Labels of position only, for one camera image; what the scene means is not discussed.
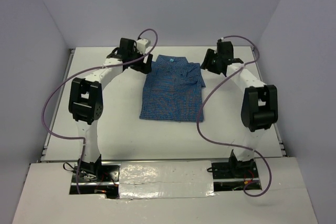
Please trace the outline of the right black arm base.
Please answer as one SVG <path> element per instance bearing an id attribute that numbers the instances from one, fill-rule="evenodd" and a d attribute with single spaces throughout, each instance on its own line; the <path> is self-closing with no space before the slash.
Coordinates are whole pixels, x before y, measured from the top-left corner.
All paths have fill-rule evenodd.
<path id="1" fill-rule="evenodd" d="M 239 161 L 231 151 L 228 160 L 212 162 L 207 169 L 212 174 L 214 191 L 261 190 L 259 175 L 254 159 Z"/>

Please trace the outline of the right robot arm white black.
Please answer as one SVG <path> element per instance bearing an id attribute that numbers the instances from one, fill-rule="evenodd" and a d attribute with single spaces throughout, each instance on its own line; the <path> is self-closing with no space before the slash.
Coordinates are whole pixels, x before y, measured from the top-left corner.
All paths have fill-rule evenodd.
<path id="1" fill-rule="evenodd" d="M 223 74 L 243 93 L 240 118 L 249 132 L 250 143 L 244 144 L 242 153 L 235 155 L 231 150 L 228 171 L 233 177 L 240 177 L 251 166 L 254 150 L 265 131 L 278 120 L 278 93 L 275 85 L 267 85 L 252 74 L 244 63 L 234 57 L 234 47 L 230 41 L 219 39 L 216 49 L 208 49 L 201 69 L 215 74 Z"/>

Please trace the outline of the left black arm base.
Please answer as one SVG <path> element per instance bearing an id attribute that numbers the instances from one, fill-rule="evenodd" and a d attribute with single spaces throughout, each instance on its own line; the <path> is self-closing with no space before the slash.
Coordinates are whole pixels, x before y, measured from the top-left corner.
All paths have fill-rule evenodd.
<path id="1" fill-rule="evenodd" d="M 103 195 L 108 199 L 119 198 L 120 164 L 105 163 L 100 175 L 86 172 L 79 173 L 77 183 L 76 171 L 73 171 L 69 194 L 77 195 Z"/>

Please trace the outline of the blue checked long sleeve shirt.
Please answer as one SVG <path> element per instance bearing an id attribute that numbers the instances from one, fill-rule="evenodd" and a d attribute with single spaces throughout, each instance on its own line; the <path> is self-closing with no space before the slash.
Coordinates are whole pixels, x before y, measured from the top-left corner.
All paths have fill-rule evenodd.
<path id="1" fill-rule="evenodd" d="M 206 87 L 199 63 L 185 57 L 158 55 L 142 91 L 140 119 L 203 121 L 202 89 Z"/>

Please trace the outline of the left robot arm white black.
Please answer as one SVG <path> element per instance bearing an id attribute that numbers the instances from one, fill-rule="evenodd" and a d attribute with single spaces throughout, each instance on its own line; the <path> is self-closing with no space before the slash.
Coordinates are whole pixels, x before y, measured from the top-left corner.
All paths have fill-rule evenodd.
<path id="1" fill-rule="evenodd" d="M 76 121 L 79 137 L 83 137 L 83 153 L 78 159 L 79 171 L 90 181 L 102 177 L 101 153 L 98 147 L 98 120 L 103 113 L 103 90 L 125 69 L 148 74 L 151 72 L 153 55 L 148 54 L 146 62 L 138 60 L 145 55 L 151 42 L 146 38 L 137 40 L 121 38 L 119 47 L 106 58 L 102 67 L 84 78 L 71 82 L 68 110 Z"/>

